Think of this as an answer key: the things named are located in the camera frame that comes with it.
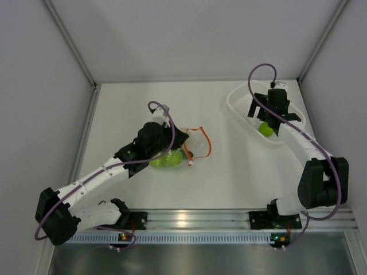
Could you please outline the light green fake apple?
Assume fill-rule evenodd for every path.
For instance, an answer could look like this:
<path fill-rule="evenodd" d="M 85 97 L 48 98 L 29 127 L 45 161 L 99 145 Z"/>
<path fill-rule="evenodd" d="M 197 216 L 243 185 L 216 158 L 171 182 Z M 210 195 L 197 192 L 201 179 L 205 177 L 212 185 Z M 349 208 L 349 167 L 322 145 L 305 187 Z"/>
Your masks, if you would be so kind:
<path fill-rule="evenodd" d="M 184 160 L 180 150 L 171 150 L 164 157 L 163 162 L 166 167 L 177 167 Z"/>
<path fill-rule="evenodd" d="M 274 130 L 268 126 L 267 122 L 262 122 L 258 128 L 258 131 L 266 138 L 273 135 Z"/>

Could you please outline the clear zip bag orange seal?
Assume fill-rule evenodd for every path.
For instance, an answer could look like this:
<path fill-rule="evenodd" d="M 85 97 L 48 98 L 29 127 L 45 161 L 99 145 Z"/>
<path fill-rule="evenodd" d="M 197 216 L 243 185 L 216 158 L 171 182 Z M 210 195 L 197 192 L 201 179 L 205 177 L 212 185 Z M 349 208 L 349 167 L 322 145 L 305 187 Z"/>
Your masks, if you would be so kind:
<path fill-rule="evenodd" d="M 183 162 L 177 167 L 164 166 L 163 168 L 159 169 L 181 168 L 183 166 L 191 167 L 194 161 L 207 158 L 211 154 L 212 144 L 203 127 L 181 128 L 180 130 L 189 135 L 188 140 L 184 142 L 183 146 L 177 149 L 182 152 Z M 188 158 L 190 152 L 194 154 L 193 159 Z"/>

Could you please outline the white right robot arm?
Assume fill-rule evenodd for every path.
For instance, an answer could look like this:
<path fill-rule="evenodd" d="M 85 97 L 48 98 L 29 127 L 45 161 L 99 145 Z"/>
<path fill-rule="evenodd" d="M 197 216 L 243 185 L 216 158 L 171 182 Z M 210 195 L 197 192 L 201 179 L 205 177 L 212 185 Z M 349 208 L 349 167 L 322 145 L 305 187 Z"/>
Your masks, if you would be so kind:
<path fill-rule="evenodd" d="M 285 89 L 254 93 L 248 117 L 266 122 L 274 134 L 286 143 L 303 167 L 299 182 L 291 194 L 276 198 L 267 205 L 268 222 L 282 227 L 288 218 L 322 206 L 340 207 L 348 199 L 348 161 L 323 149 L 305 130 L 302 119 L 289 112 Z"/>

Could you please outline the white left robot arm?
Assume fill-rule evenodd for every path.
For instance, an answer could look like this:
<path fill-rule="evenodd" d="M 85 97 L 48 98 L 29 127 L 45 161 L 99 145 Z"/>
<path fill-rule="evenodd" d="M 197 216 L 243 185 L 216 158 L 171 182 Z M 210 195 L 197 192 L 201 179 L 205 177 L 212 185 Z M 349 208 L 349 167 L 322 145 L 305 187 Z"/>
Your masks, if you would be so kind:
<path fill-rule="evenodd" d="M 94 172 L 62 187 L 43 190 L 38 199 L 35 219 L 38 228 L 35 239 L 41 240 L 40 231 L 54 246 L 69 241 L 78 231 L 107 226 L 123 229 L 130 221 L 130 210 L 117 198 L 91 206 L 92 198 L 117 183 L 130 179 L 148 167 L 181 148 L 189 138 L 175 125 L 148 122 L 138 131 L 137 137 L 119 149 Z"/>

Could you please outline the yellow-green fake starfruit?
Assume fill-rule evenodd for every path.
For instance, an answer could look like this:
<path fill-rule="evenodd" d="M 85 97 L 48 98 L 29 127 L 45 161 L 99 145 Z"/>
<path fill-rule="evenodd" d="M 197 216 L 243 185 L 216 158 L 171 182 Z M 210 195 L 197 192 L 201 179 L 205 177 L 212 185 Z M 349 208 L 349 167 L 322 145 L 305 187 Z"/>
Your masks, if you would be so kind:
<path fill-rule="evenodd" d="M 150 166 L 153 168 L 163 168 L 165 166 L 164 157 L 151 161 Z"/>

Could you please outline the white perforated plastic basket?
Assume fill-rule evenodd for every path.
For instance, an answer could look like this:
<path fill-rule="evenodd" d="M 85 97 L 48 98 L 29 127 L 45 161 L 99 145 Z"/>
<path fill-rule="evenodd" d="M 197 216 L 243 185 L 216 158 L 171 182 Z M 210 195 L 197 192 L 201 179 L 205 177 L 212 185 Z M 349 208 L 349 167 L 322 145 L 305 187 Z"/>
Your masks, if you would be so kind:
<path fill-rule="evenodd" d="M 254 93 L 261 93 L 267 95 L 267 91 L 270 89 L 270 85 L 264 81 L 251 81 L 252 91 Z M 270 137 L 263 136 L 258 128 L 263 121 L 257 118 L 259 107 L 256 108 L 253 118 L 248 117 L 248 111 L 251 105 L 253 97 L 251 96 L 247 82 L 240 84 L 234 90 L 232 90 L 227 96 L 227 109 L 229 114 L 255 139 L 261 142 L 267 147 L 276 147 L 284 144 L 274 133 Z M 296 113 L 302 122 L 303 128 L 306 126 L 306 118 L 302 111 L 300 111 L 293 103 L 290 103 L 289 112 Z"/>

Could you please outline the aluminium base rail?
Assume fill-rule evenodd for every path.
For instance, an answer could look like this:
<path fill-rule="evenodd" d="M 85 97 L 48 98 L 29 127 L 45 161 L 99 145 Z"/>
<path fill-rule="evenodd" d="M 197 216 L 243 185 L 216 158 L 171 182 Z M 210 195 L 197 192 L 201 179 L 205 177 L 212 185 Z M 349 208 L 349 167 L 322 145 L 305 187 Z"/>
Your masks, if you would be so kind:
<path fill-rule="evenodd" d="M 146 230 L 252 230 L 248 209 L 202 209 L 202 210 L 133 210 L 147 212 Z M 357 230 L 357 222 L 350 209 L 342 208 L 333 217 L 324 221 L 299 215 L 302 223 L 311 231 Z M 286 229 L 263 229 L 258 231 L 281 231 Z"/>

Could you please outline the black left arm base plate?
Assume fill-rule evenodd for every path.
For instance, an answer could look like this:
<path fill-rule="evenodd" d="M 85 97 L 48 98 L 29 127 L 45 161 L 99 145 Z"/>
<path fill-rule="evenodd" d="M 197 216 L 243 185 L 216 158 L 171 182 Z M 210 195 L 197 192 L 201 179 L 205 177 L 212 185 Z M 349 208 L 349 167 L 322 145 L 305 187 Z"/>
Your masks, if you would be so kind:
<path fill-rule="evenodd" d="M 122 214 L 113 225 L 100 225 L 109 229 L 146 230 L 147 212 L 130 211 Z"/>

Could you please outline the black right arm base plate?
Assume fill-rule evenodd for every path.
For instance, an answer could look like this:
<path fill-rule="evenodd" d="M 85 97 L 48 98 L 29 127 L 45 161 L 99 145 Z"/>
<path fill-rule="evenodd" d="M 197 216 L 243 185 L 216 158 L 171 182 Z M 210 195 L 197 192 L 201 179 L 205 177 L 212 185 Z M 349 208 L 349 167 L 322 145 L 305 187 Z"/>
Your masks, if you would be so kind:
<path fill-rule="evenodd" d="M 268 211 L 250 211 L 249 222 L 252 230 L 302 228 L 299 214 L 278 216 L 272 215 Z"/>

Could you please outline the aluminium frame rail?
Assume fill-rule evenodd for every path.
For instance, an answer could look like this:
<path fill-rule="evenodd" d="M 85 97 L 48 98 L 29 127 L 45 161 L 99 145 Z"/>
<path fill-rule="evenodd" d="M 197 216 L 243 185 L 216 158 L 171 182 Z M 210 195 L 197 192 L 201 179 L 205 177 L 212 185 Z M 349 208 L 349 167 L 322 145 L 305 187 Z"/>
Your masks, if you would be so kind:
<path fill-rule="evenodd" d="M 56 25 L 56 28 L 60 32 L 64 42 L 66 43 L 69 51 L 71 52 L 72 57 L 78 64 L 79 68 L 81 69 L 84 77 L 87 79 L 89 85 L 93 88 L 97 86 L 96 81 L 93 79 L 92 74 L 90 73 L 87 65 L 78 50 L 72 36 L 69 34 L 68 29 L 66 28 L 65 24 L 63 23 L 59 13 L 57 12 L 54 4 L 50 0 L 41 0 L 41 3 L 45 6 L 47 13 L 50 15 L 52 21 Z"/>

